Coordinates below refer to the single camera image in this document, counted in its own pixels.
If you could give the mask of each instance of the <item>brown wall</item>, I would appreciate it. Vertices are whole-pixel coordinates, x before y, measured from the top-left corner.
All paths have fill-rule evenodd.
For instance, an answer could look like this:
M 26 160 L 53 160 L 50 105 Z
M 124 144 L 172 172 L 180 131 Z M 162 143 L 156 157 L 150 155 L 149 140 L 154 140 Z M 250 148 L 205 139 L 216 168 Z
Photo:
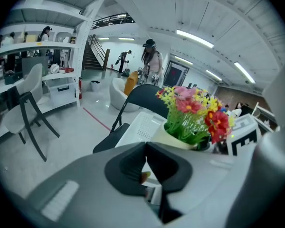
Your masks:
M 228 104 L 229 109 L 233 110 L 236 108 L 237 102 L 242 102 L 243 104 L 247 103 L 250 108 L 254 109 L 257 102 L 259 106 L 269 110 L 269 106 L 263 97 L 249 94 L 243 91 L 218 87 L 217 91 L 214 94 L 217 98 L 219 98 L 223 104 Z

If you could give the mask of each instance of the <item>fire extinguisher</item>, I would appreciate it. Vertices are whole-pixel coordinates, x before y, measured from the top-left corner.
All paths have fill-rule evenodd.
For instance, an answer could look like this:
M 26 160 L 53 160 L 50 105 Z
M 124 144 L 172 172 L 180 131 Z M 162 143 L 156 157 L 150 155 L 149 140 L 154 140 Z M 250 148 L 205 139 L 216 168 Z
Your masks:
M 79 78 L 79 81 L 78 81 L 79 100 L 82 98 L 82 94 L 81 94 L 81 79 L 82 78 Z

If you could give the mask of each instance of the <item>black cap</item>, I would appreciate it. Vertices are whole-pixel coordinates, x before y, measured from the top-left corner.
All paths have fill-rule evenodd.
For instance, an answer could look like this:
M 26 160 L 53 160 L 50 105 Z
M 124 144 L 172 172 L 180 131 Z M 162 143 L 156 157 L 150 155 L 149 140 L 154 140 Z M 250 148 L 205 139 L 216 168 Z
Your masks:
M 146 43 L 143 44 L 144 48 L 152 48 L 156 45 L 155 41 L 152 39 L 148 39 Z

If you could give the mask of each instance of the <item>white ceiling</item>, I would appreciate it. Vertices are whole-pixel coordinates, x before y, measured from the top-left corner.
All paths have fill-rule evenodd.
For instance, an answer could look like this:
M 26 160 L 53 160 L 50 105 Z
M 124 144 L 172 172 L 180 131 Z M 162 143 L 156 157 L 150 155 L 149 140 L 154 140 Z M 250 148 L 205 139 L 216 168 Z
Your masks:
M 285 26 L 267 0 L 113 1 L 102 8 L 106 13 L 115 6 L 115 11 L 127 11 L 146 37 L 170 43 L 171 53 L 212 69 L 229 85 L 261 91 L 285 63 Z M 177 29 L 214 47 L 182 40 Z M 247 79 L 233 64 L 236 61 L 251 74 L 255 85 L 247 86 Z

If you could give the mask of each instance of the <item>box handle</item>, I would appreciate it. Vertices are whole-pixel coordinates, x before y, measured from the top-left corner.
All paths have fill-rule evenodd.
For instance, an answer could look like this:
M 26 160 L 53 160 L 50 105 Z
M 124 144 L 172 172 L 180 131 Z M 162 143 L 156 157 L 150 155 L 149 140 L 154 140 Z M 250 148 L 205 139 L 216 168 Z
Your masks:
M 68 90 L 68 89 L 70 89 L 68 86 L 67 86 L 66 88 L 62 88 L 62 89 L 59 89 L 59 88 L 57 87 L 58 92 L 64 91 L 64 90 Z

